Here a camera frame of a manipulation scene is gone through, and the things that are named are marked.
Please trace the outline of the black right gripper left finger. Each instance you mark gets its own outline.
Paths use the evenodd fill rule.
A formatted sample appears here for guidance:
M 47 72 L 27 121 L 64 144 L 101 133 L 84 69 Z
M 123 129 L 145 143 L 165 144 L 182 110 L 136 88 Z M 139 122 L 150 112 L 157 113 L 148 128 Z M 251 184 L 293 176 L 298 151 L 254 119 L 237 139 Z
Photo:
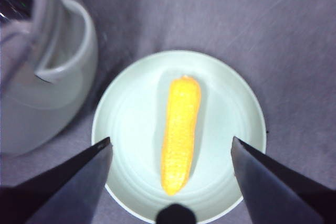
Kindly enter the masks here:
M 2 186 L 1 223 L 91 223 L 111 161 L 106 137 L 21 184 Z

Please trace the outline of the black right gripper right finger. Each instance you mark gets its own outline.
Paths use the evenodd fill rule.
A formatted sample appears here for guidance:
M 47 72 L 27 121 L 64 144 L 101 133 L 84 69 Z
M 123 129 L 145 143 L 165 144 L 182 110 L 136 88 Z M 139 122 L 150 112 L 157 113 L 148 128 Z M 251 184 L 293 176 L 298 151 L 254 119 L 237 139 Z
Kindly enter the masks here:
M 234 173 L 253 223 L 335 223 L 335 190 L 233 137 Z

